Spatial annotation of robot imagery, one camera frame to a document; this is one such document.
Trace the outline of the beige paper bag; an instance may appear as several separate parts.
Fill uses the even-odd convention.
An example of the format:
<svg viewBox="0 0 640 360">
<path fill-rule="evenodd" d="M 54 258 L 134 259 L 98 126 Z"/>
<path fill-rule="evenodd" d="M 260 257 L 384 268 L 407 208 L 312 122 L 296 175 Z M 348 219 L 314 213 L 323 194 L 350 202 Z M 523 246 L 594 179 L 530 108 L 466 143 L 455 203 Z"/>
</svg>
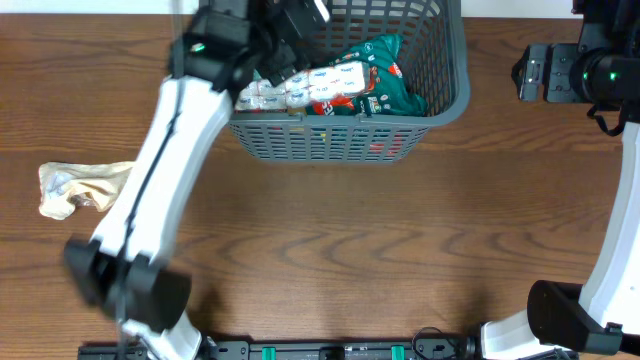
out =
<svg viewBox="0 0 640 360">
<path fill-rule="evenodd" d="M 48 162 L 38 169 L 41 215 L 64 220 L 78 206 L 91 206 L 105 212 L 117 200 L 134 161 L 111 164 L 72 164 Z"/>
</svg>

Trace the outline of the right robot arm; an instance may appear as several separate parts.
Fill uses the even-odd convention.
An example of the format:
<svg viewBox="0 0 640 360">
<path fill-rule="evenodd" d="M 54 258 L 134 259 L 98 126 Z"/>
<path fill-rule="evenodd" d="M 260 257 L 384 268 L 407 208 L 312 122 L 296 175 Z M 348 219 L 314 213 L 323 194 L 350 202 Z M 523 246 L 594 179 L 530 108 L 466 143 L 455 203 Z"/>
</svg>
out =
<svg viewBox="0 0 640 360">
<path fill-rule="evenodd" d="M 488 359 L 583 349 L 579 325 L 639 333 L 639 127 L 620 142 L 574 112 L 520 105 L 490 80 L 477 104 L 491 160 L 469 248 L 498 288 L 483 294 Z"/>
</svg>

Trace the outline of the green Nescafe coffee bag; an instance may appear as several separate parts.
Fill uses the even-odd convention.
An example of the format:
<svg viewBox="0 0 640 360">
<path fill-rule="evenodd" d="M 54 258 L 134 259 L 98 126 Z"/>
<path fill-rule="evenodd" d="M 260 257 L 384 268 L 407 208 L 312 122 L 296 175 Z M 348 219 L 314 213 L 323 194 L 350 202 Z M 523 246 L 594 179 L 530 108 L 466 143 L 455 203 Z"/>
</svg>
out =
<svg viewBox="0 0 640 360">
<path fill-rule="evenodd" d="M 348 61 L 360 61 L 369 65 L 371 82 L 368 91 L 357 97 L 311 105 L 308 115 L 382 114 L 395 116 L 422 116 L 428 109 L 427 101 L 420 95 L 409 93 L 404 83 L 398 57 L 403 37 L 397 34 L 380 35 L 373 40 L 359 43 L 329 62 L 330 66 Z"/>
</svg>

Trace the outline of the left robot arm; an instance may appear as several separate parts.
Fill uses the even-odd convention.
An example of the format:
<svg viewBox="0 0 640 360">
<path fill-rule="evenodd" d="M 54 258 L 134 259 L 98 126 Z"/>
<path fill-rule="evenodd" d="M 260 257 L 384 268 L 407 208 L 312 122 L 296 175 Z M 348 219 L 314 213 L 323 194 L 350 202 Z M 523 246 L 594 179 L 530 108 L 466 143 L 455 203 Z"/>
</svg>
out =
<svg viewBox="0 0 640 360">
<path fill-rule="evenodd" d="M 255 77 L 280 84 L 309 65 L 300 42 L 330 19 L 317 0 L 212 1 L 172 16 L 168 74 L 151 127 L 112 208 L 64 263 L 80 294 L 113 319 L 114 356 L 137 340 L 151 359 L 206 359 L 213 342 L 186 312 L 192 282 L 168 267 L 209 150 Z"/>
</svg>

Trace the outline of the Kleenex tissue multipack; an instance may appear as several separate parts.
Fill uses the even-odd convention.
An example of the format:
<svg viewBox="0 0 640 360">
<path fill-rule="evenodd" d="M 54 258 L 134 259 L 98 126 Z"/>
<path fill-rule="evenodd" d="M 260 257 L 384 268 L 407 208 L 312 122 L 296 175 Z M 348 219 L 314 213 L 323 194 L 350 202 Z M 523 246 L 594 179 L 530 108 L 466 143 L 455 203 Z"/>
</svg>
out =
<svg viewBox="0 0 640 360">
<path fill-rule="evenodd" d="M 360 61 L 304 70 L 279 85 L 259 78 L 240 92 L 235 110 L 286 111 L 347 100 L 366 93 L 370 82 L 370 67 Z"/>
</svg>

